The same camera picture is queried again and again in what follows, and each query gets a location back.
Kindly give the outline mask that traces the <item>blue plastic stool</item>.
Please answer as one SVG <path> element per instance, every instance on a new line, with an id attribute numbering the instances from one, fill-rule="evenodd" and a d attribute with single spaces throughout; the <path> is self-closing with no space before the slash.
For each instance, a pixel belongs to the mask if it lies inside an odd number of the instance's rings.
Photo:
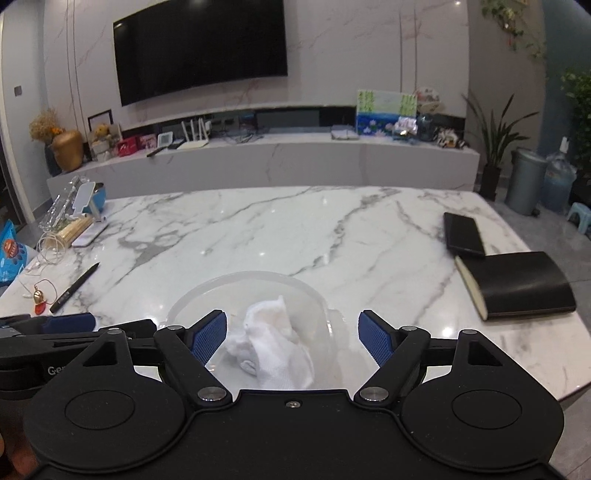
<path id="1" fill-rule="evenodd" d="M 590 234 L 591 209 L 583 203 L 574 202 L 566 216 L 566 220 L 577 226 L 577 231 L 584 236 Z"/>

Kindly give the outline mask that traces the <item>red charm with gold bell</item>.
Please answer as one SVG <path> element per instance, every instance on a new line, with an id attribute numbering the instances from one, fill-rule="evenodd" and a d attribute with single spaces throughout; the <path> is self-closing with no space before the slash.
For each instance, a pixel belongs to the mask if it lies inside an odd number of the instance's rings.
<path id="1" fill-rule="evenodd" d="M 27 286 L 26 291 L 33 302 L 33 313 L 36 316 L 42 316 L 58 297 L 55 285 L 47 278 Z"/>

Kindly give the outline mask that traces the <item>potted green plant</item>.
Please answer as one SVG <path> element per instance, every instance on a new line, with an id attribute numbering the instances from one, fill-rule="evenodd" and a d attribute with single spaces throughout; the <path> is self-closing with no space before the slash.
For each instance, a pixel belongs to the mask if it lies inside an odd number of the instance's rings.
<path id="1" fill-rule="evenodd" d="M 464 97 L 470 111 L 476 117 L 477 125 L 482 136 L 485 165 L 483 167 L 478 193 L 486 200 L 494 201 L 496 199 L 506 150 L 516 142 L 529 139 L 527 135 L 516 131 L 515 127 L 521 122 L 539 114 L 538 111 L 534 111 L 515 120 L 507 121 L 506 115 L 513 104 L 514 98 L 514 94 L 509 97 L 500 118 L 497 119 L 493 110 L 489 114 L 485 113 L 477 97 L 471 91 Z"/>

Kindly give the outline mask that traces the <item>gold vase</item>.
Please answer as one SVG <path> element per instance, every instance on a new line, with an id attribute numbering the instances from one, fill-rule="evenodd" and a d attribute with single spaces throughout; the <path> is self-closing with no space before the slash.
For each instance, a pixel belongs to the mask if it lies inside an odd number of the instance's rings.
<path id="1" fill-rule="evenodd" d="M 63 172 L 72 172 L 81 167 L 84 158 L 83 137 L 78 130 L 64 131 L 55 136 L 51 148 Z"/>

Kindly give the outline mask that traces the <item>bundle of wooden skewers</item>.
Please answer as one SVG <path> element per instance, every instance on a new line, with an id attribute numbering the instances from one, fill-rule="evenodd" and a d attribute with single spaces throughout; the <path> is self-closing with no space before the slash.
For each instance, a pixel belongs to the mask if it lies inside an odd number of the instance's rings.
<path id="1" fill-rule="evenodd" d="M 69 248 L 72 243 L 84 233 L 92 224 L 94 218 L 91 215 L 83 214 L 72 220 L 55 235 L 55 241 L 58 246 Z"/>

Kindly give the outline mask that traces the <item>water bottle jug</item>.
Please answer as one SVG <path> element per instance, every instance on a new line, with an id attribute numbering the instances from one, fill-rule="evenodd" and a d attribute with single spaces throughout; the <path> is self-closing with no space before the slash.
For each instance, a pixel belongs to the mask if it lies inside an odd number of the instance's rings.
<path id="1" fill-rule="evenodd" d="M 567 159 L 569 146 L 569 139 L 563 137 L 559 149 L 546 157 L 547 169 L 542 186 L 541 204 L 556 213 L 562 213 L 567 207 L 576 179 L 577 170 Z"/>

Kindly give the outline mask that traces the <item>clear plastic bowl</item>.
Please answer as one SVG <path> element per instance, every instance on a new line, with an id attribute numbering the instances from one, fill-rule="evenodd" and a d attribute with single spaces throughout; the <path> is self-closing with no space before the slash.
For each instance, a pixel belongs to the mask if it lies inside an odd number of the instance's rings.
<path id="1" fill-rule="evenodd" d="M 342 315 L 306 283 L 272 272 L 221 276 L 181 297 L 166 323 L 188 328 L 214 310 L 228 333 L 206 368 L 232 395 L 344 385 L 335 340 Z"/>

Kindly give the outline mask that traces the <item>white wifi router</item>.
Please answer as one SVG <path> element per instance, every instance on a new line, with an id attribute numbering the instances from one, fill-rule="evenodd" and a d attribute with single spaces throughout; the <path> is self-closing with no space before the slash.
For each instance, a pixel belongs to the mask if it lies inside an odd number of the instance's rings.
<path id="1" fill-rule="evenodd" d="M 204 119 L 191 119 L 189 122 L 182 122 L 181 128 L 184 135 L 184 142 L 179 150 L 194 150 L 204 148 L 209 144 L 208 130 Z"/>

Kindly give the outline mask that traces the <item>black phone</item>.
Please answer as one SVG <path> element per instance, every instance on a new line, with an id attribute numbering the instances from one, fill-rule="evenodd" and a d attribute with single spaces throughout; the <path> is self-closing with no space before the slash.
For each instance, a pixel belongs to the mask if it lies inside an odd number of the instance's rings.
<path id="1" fill-rule="evenodd" d="M 477 258 L 486 256 L 480 231 L 473 218 L 445 212 L 444 233 L 447 249 L 451 253 Z"/>

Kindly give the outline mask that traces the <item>black remote control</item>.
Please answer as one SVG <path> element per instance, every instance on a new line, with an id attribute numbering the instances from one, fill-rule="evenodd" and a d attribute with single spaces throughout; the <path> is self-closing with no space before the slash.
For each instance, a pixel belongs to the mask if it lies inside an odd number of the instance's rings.
<path id="1" fill-rule="evenodd" d="M 167 149 L 167 147 L 158 147 L 158 148 L 154 149 L 153 151 L 151 151 L 150 153 L 148 153 L 146 155 L 146 157 L 147 158 L 152 158 L 152 157 L 156 156 L 158 153 L 160 153 L 160 152 L 162 152 L 162 151 L 164 151 L 166 149 Z"/>

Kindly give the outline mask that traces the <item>white cloth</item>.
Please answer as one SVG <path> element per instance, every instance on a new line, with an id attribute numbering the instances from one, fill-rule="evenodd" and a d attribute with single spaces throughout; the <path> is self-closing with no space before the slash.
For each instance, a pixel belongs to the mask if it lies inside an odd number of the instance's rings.
<path id="1" fill-rule="evenodd" d="M 260 389 L 301 390 L 315 380 L 310 350 L 291 326 L 283 296 L 249 306 L 225 349 Z"/>

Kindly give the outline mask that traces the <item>blue bowl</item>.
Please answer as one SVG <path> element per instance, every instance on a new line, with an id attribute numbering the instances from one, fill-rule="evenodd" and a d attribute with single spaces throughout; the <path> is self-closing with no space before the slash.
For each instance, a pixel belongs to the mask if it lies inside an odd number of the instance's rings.
<path id="1" fill-rule="evenodd" d="M 98 212 L 102 213 L 106 202 L 106 189 L 105 185 L 102 182 L 95 184 L 92 202 L 94 206 L 97 208 Z"/>

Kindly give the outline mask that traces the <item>black notebook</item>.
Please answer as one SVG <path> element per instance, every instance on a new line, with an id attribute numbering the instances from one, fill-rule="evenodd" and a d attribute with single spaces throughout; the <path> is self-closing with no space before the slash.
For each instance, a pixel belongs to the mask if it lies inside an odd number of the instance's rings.
<path id="1" fill-rule="evenodd" d="M 458 256 L 455 264 L 484 321 L 554 316 L 577 309 L 569 281 L 545 252 Z"/>

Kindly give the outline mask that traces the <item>teddy bear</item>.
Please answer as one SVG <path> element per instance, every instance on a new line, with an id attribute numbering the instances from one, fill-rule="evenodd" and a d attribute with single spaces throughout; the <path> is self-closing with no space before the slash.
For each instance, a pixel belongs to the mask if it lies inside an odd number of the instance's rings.
<path id="1" fill-rule="evenodd" d="M 99 124 L 93 131 L 91 152 L 97 160 L 108 159 L 111 151 L 111 139 L 109 125 Z"/>

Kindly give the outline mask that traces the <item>blue snack bag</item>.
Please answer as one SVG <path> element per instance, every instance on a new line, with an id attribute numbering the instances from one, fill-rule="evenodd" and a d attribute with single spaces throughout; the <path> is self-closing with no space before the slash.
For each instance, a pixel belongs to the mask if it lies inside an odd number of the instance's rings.
<path id="1" fill-rule="evenodd" d="M 17 241 L 15 226 L 11 220 L 8 220 L 1 232 L 0 286 L 10 285 L 27 263 L 27 248 Z"/>

